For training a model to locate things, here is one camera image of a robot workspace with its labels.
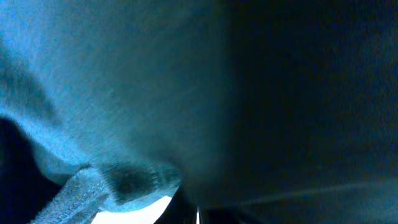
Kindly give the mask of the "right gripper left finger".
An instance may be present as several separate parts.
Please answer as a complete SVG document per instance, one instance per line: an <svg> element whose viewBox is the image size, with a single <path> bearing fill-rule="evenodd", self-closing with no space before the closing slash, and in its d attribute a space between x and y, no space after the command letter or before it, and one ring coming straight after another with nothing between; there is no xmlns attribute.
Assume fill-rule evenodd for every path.
<svg viewBox="0 0 398 224"><path fill-rule="evenodd" d="M89 224L108 196L95 169L80 169L29 224Z"/></svg>

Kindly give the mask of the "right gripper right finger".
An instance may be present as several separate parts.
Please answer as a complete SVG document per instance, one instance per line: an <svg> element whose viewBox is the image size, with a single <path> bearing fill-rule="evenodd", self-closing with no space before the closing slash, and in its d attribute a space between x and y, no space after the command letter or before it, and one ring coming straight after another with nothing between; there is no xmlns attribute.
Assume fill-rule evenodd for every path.
<svg viewBox="0 0 398 224"><path fill-rule="evenodd" d="M190 203L182 189L179 187L165 211L154 224L247 224L237 211L201 210L197 204Z"/></svg>

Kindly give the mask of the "black t-shirt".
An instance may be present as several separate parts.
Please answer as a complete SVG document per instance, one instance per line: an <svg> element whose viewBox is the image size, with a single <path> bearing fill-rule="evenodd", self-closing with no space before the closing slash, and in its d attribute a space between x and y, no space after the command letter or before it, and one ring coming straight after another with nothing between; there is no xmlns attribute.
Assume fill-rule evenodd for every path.
<svg viewBox="0 0 398 224"><path fill-rule="evenodd" d="M396 1L2 1L1 118L99 209L397 222Z"/></svg>

